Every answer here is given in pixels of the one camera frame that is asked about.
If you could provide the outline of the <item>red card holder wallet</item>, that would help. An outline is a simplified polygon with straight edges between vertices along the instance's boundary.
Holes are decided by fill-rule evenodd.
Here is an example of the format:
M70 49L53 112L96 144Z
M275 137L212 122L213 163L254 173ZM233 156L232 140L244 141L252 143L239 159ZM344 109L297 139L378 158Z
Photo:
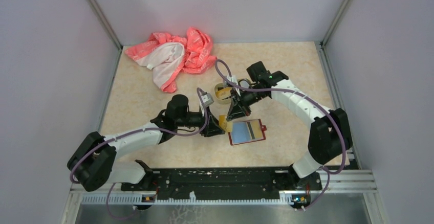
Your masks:
M258 140L258 141L263 141L266 139L265 132L267 131L267 127L266 127L266 125L264 125L262 123L261 119L259 119L259 120L262 124L262 130L263 130L264 138L262 140ZM232 132L228 133L229 134L229 142L230 142L231 146L257 142L257 141L250 140L250 136L248 133L248 128L247 128L246 122L247 121L234 122Z

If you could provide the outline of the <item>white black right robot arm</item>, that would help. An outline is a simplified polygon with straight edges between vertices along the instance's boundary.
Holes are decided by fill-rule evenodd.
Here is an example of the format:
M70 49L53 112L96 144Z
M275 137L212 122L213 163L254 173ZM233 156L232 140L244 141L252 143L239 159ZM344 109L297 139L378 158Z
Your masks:
M282 104L300 118L309 129L308 150L289 167L288 182L294 189L302 189L308 176L326 163L342 156L339 171L345 167L346 152L353 146L347 113L342 108L330 109L320 105L302 92L281 71L271 73L259 61L246 69L252 83L242 87L231 74L218 74L233 87L227 120L247 117L251 105L269 97Z

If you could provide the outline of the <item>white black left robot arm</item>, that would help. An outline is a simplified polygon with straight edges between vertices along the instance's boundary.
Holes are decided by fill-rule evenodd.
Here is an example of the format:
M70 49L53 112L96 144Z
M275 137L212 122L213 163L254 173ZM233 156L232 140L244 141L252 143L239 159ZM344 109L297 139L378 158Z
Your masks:
M199 111L190 111L186 96L174 95L166 109L138 128L108 136L97 131L89 133L67 162L70 181L81 184L87 192L106 183L127 183L141 190L149 189L154 182L152 170L141 160L119 162L119 158L173 137L200 134L208 138L225 134L209 108L214 103L211 94L200 91L198 98Z

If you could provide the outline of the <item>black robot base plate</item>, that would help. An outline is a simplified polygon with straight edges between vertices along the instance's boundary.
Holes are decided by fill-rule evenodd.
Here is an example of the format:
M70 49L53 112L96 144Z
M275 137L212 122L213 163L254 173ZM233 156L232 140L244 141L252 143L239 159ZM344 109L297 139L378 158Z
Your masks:
M199 200L277 199L281 191L321 191L317 172L298 178L289 167L159 168L122 191L156 191L157 199Z

